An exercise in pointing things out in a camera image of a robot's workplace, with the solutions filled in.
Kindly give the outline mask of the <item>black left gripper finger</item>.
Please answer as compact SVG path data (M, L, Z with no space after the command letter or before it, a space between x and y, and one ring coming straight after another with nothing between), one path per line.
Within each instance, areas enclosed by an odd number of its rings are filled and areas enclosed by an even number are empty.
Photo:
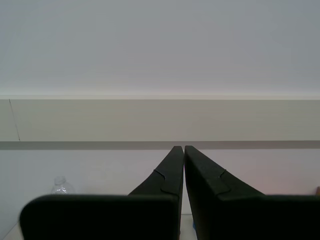
M184 152L180 146L128 195L50 194L30 201L19 221L26 240L177 240Z
M186 189L199 240L315 240L316 195L266 195L193 146L184 149Z

